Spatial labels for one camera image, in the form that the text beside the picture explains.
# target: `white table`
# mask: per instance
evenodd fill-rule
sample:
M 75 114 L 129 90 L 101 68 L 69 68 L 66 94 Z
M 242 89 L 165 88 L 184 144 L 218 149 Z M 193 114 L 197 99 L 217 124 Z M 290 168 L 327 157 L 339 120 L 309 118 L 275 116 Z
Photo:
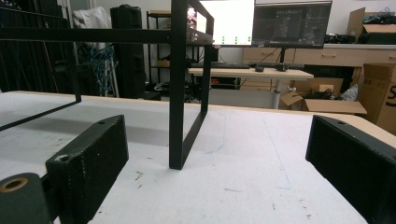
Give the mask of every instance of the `white table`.
M 195 76 L 201 76 L 203 73 L 202 68 L 190 68 L 190 74 Z M 210 70 L 212 77 L 244 77 L 244 78 L 267 78 L 275 79 L 276 87 L 273 94 L 272 108 L 278 109 L 280 99 L 280 88 L 281 80 L 307 80 L 314 76 L 303 72 L 301 70 L 289 69 L 285 72 L 279 72 L 275 68 L 265 68 L 262 72 L 255 72 L 253 68 L 250 69 L 223 69 L 223 68 L 212 68 Z
M 2 93 L 0 122 L 72 100 Z M 366 223 L 304 159 L 311 114 L 210 106 L 176 171 L 168 168 L 168 107 L 83 96 L 78 105 L 0 132 L 0 179 L 43 175 L 53 153 L 94 122 L 123 114 L 130 159 L 91 223 Z M 185 106 L 186 127 L 199 110 Z M 395 136 L 361 118 L 333 116 L 396 146 Z

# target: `metal shelving unit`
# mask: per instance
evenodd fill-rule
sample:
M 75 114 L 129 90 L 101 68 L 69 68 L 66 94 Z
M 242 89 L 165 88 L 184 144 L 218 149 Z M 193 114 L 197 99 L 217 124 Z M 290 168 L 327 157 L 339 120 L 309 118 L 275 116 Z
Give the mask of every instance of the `metal shelving unit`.
M 206 32 L 187 28 L 188 7 L 206 17 Z M 169 103 L 169 167 L 181 170 L 190 153 L 193 142 L 204 122 L 208 109 L 210 82 L 210 48 L 212 45 L 214 19 L 198 0 L 172 0 L 171 30 L 124 30 L 124 29 L 46 29 L 46 28 L 0 28 L 0 40 L 41 42 L 111 42 L 140 44 L 170 44 L 172 66 L 170 68 Z M 202 84 L 201 111 L 186 138 L 183 139 L 184 118 L 184 76 L 187 45 L 205 48 L 204 75 Z M 69 73 L 75 75 L 75 63 L 69 64 Z M 75 87 L 76 104 L 81 101 L 78 87 Z M 29 120 L 20 120 L 18 124 Z
M 147 27 L 148 29 L 155 29 L 158 30 L 160 28 L 160 23 L 159 20 L 160 19 L 170 19 L 171 18 L 171 14 L 167 14 L 167 13 L 153 13 L 153 12 L 146 12 L 146 19 L 147 19 Z M 150 19 L 154 19 L 155 20 L 155 27 L 150 27 Z M 157 82 L 161 82 L 161 70 L 162 69 L 169 69 L 169 67 L 159 67 L 157 65 L 153 65 L 152 61 L 151 61 L 151 49 L 152 48 L 156 48 L 157 52 L 156 52 L 156 59 L 157 61 L 161 59 L 160 56 L 160 45 L 156 44 L 155 47 L 152 46 L 152 44 L 148 44 L 148 81 L 149 84 L 152 84 L 152 69 L 156 69 L 157 70 Z M 194 60 L 195 59 L 195 46 L 191 46 L 191 58 Z M 196 50 L 196 59 L 199 59 L 199 48 L 197 48 Z

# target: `computer monitor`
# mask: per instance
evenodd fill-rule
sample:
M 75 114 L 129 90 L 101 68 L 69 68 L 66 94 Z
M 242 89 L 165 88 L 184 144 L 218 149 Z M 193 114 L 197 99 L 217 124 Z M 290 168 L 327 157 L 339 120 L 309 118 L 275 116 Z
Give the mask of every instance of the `computer monitor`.
M 251 46 L 255 0 L 200 0 L 215 19 L 215 47 Z M 205 17 L 197 13 L 197 30 L 205 31 Z
M 332 2 L 256 4 L 252 46 L 322 49 Z

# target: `cardboard box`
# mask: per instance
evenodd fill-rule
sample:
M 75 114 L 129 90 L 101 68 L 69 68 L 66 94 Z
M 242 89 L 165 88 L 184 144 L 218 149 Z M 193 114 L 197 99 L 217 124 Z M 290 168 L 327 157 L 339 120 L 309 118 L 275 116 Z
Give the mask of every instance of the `cardboard box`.
M 359 37 L 361 34 L 367 33 L 373 36 L 368 37 L 368 42 L 375 44 L 376 42 L 381 42 L 381 39 L 389 42 L 392 41 L 392 38 L 387 38 L 387 36 L 393 36 L 396 33 L 396 25 L 382 25 L 382 24 L 363 24 L 364 18 L 369 15 L 377 15 L 378 12 L 366 12 L 366 8 L 362 7 L 357 10 L 351 11 L 349 13 L 349 21 L 347 24 L 346 33 L 348 35 L 355 36 L 355 42 L 358 43 Z
M 304 110 L 334 114 L 367 114 L 366 109 L 357 101 L 304 100 Z
M 331 90 L 334 92 L 334 85 L 329 85 L 329 84 L 319 84 L 316 87 L 312 87 L 312 91 L 327 91 Z
M 367 120 L 396 133 L 396 64 L 366 63 L 359 101 L 367 109 Z
M 303 96 L 312 91 L 326 91 L 333 89 L 333 94 L 340 93 L 342 78 L 315 77 L 307 81 L 295 81 L 297 92 L 291 91 L 283 95 L 280 100 L 291 110 L 303 110 L 337 114 L 366 114 L 367 111 L 359 102 L 304 99 Z
M 171 61 L 159 60 L 159 61 L 157 61 L 157 66 L 158 67 L 170 67 Z
M 320 89 L 332 86 L 332 92 L 334 94 L 340 93 L 341 86 L 343 85 L 342 78 L 335 77 L 314 77 L 307 81 L 294 81 L 294 84 L 290 84 L 296 88 L 296 92 L 302 96 L 312 93 L 312 91 L 318 91 Z

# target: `wall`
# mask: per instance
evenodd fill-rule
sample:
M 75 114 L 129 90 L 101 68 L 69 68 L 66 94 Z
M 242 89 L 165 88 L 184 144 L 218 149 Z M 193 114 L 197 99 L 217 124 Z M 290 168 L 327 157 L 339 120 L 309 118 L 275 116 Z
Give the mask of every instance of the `wall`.
M 152 9 L 170 10 L 171 0 L 91 0 L 93 7 L 103 7 L 107 12 L 112 7 L 118 7 L 122 4 L 128 4 L 134 7 L 142 8 L 143 27 L 146 28 L 146 11 Z M 302 2 L 296 0 L 256 0 L 256 3 L 274 3 L 274 2 Z M 361 7 L 366 7 L 366 11 L 384 11 L 389 7 L 391 11 L 396 11 L 395 0 L 332 0 L 332 13 L 329 20 L 328 34 L 343 35 L 347 32 L 347 22 L 349 12 Z M 242 62 L 242 49 L 220 49 L 219 55 L 229 63 Z

